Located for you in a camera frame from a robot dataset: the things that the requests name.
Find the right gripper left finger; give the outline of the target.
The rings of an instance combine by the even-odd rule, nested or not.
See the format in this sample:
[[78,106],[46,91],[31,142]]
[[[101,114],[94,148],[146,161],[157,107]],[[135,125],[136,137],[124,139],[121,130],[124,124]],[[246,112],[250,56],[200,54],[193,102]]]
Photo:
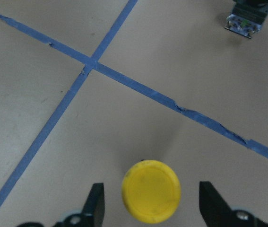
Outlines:
[[94,183],[80,212],[57,221],[54,227],[101,227],[105,215],[104,184]]

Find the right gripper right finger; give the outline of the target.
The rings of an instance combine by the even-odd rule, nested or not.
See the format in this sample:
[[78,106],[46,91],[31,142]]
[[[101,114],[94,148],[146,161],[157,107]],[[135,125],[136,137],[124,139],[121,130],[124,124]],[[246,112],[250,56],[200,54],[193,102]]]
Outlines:
[[199,210],[208,227],[268,227],[245,210],[234,210],[209,181],[199,182]]

